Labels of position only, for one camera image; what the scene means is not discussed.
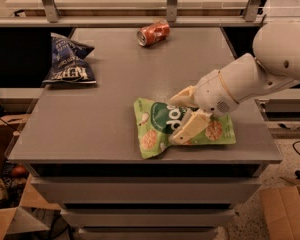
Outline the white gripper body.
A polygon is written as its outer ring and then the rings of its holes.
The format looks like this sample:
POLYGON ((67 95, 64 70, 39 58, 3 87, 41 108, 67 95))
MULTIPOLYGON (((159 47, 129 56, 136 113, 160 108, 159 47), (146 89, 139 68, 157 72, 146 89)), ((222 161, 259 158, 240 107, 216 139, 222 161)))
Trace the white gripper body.
POLYGON ((196 105, 216 117, 236 110, 239 103, 231 96, 220 70, 213 70, 202 77, 195 86, 196 105))

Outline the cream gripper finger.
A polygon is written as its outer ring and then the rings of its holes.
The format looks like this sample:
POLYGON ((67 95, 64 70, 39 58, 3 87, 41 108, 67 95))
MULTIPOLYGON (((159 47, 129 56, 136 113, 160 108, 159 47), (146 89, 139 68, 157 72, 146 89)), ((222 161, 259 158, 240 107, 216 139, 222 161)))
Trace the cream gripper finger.
POLYGON ((194 101, 194 92, 196 88, 194 86, 188 86, 178 94, 174 95, 168 103, 177 107, 192 107, 197 108, 197 104, 194 101))
POLYGON ((185 144, 206 129, 210 120, 211 113, 205 112, 201 109, 197 111, 188 109, 181 120, 181 125, 169 137, 169 141, 173 145, 185 144))

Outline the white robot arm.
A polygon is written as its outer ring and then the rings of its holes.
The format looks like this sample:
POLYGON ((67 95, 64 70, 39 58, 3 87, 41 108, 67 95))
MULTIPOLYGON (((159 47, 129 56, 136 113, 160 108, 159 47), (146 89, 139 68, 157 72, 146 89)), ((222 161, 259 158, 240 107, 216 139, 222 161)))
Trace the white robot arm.
POLYGON ((188 111, 170 141, 183 145, 242 102, 300 82, 300 22, 270 22, 259 29, 253 52, 203 76, 169 103, 188 111))

